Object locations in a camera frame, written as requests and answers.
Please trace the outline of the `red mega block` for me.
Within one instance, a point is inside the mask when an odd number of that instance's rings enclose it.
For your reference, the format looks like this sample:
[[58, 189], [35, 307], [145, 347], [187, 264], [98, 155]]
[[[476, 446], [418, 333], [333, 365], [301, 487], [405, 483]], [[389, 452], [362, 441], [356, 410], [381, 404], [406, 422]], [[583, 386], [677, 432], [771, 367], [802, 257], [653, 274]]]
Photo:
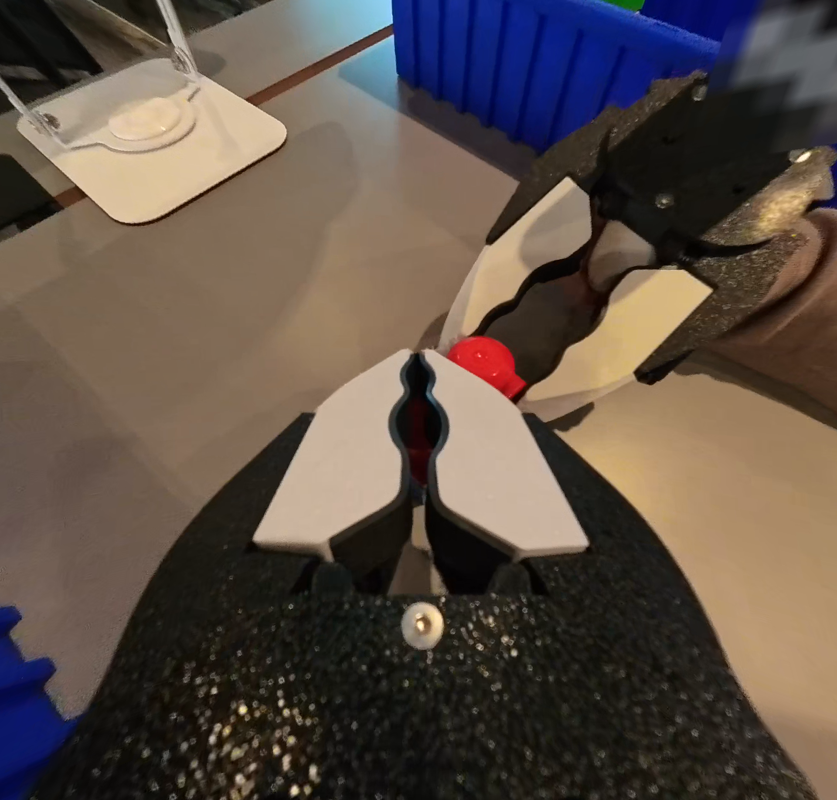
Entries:
[[[513, 402], [527, 388], [526, 381], [517, 374], [509, 348], [493, 338], [467, 337], [452, 346], [446, 357]], [[397, 417], [399, 435], [407, 449], [411, 477], [417, 489], [427, 484], [430, 456], [441, 436], [440, 417], [431, 408], [428, 386], [428, 373], [420, 363], [414, 363], [408, 370], [409, 399]]]

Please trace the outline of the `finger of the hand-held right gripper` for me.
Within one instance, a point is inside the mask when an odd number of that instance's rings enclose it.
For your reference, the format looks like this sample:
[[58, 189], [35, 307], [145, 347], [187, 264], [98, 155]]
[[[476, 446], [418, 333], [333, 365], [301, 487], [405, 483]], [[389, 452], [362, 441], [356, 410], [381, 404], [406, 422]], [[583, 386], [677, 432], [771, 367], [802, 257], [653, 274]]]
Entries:
[[564, 176], [519, 219], [480, 251], [449, 308], [439, 353], [478, 333], [504, 342], [514, 353], [562, 353], [582, 314], [555, 271], [541, 267], [569, 261], [592, 237], [589, 194]]
[[585, 403], [626, 383], [713, 288], [676, 268], [628, 272], [614, 287], [592, 333], [571, 345], [556, 370], [522, 403]]

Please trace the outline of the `white stand base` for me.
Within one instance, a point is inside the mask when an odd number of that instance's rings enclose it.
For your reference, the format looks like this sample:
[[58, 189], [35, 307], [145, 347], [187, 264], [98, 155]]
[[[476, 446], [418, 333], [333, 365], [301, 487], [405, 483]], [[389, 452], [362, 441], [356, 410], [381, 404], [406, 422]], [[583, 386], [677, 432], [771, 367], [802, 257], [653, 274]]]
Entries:
[[279, 150], [286, 126], [168, 59], [141, 61], [35, 106], [17, 131], [112, 220], [148, 224]]

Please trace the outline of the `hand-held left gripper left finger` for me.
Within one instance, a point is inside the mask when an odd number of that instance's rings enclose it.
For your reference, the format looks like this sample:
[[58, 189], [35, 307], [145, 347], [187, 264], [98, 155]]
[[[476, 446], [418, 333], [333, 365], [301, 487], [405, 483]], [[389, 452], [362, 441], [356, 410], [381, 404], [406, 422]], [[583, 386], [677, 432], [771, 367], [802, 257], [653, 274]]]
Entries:
[[321, 403], [253, 535], [258, 549], [315, 556], [354, 579], [395, 567], [413, 525], [397, 417], [414, 357], [400, 350]]

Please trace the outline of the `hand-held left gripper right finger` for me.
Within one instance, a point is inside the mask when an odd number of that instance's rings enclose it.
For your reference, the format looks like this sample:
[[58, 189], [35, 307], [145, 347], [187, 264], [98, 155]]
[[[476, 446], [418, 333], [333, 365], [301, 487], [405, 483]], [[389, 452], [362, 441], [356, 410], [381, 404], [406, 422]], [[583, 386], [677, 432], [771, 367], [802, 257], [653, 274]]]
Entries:
[[486, 593], [501, 568], [584, 553], [589, 538], [520, 409], [434, 350], [424, 369], [440, 427], [425, 529], [445, 589]]

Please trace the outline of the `blue plastic bin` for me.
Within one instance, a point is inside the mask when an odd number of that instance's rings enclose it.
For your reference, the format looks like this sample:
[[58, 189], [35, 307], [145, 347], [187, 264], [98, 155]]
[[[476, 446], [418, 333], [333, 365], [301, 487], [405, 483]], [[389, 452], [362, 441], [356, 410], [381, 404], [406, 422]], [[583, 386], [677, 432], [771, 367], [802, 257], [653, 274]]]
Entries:
[[51, 659], [26, 659], [12, 632], [22, 620], [1, 608], [1, 798], [27, 798], [49, 761], [75, 729], [51, 700]]
[[708, 71], [759, 0], [391, 0], [398, 76], [542, 152], [653, 81]]

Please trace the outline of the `clear acrylic sign holder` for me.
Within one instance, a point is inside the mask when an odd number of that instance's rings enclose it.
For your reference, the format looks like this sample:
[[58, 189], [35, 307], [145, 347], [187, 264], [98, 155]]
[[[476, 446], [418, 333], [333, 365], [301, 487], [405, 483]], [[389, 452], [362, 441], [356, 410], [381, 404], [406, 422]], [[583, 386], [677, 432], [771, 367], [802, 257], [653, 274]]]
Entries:
[[64, 151], [103, 146], [116, 153], [151, 153], [180, 142], [197, 122], [192, 100], [201, 90], [202, 75], [197, 69], [173, 0], [155, 2], [172, 45], [170, 61], [184, 77], [182, 90], [167, 97], [148, 98], [124, 107], [111, 115], [106, 125], [73, 141], [63, 137], [62, 126], [55, 115], [30, 108], [5, 79], [1, 80], [2, 93], [23, 121]]

